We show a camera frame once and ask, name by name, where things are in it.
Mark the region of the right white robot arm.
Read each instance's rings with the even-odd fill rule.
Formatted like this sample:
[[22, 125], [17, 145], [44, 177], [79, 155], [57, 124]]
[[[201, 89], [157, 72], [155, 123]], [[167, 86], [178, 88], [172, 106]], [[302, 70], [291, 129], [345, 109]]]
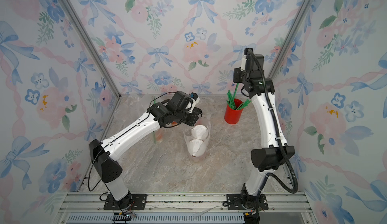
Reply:
[[288, 144], [280, 127], [275, 106], [275, 88], [263, 70], [264, 57], [244, 51], [241, 66], [234, 70], [233, 81], [242, 83], [242, 93], [253, 104], [261, 131], [261, 148], [251, 151], [254, 166], [249, 179], [240, 192], [238, 206], [250, 213], [267, 210], [264, 203], [264, 187], [269, 178], [276, 180], [283, 189], [294, 194], [298, 191], [298, 181], [290, 158], [295, 148]]

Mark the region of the white lid cup back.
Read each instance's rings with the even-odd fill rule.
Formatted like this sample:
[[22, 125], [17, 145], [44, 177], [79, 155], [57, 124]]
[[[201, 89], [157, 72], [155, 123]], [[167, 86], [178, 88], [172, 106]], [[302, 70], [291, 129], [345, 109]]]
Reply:
[[199, 158], [206, 152], [207, 145], [199, 139], [192, 139], [187, 144], [187, 150], [191, 157]]

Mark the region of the red cup white lid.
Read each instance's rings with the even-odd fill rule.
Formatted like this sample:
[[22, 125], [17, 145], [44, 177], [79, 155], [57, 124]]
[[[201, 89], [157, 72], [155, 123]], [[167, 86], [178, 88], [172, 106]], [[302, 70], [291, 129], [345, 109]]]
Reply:
[[206, 140], [209, 137], [209, 130], [204, 125], [196, 125], [191, 130], [191, 136], [194, 139]]

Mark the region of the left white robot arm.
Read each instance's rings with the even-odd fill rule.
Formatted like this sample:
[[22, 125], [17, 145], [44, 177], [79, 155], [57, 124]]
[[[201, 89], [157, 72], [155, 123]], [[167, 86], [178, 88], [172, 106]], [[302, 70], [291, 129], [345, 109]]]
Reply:
[[89, 144], [91, 163], [109, 195], [108, 207], [128, 211], [135, 203], [123, 180], [120, 157], [150, 133], [160, 128], [171, 128], [172, 123], [193, 126], [203, 112], [196, 107], [200, 97], [196, 93], [172, 92], [172, 97], [162, 102], [152, 100], [149, 107], [135, 122], [102, 141]]

